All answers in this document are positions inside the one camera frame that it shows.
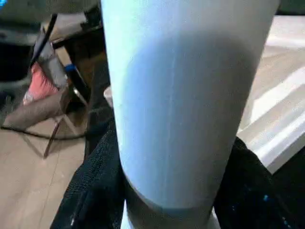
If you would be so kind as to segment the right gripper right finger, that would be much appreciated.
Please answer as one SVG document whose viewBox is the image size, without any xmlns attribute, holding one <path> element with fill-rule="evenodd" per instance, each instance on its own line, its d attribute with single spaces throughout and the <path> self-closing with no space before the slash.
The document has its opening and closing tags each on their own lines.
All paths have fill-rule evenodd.
<svg viewBox="0 0 305 229">
<path fill-rule="evenodd" d="M 222 229 L 303 229 L 276 190 L 272 174 L 236 138 L 214 201 Z"/>
</svg>

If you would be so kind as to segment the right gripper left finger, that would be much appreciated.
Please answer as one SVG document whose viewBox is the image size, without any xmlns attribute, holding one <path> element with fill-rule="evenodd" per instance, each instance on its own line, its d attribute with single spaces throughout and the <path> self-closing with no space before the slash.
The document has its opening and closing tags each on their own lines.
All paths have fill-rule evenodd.
<svg viewBox="0 0 305 229">
<path fill-rule="evenodd" d="M 119 229 L 124 201 L 124 177 L 112 127 L 74 173 L 51 228 Z"/>
</svg>

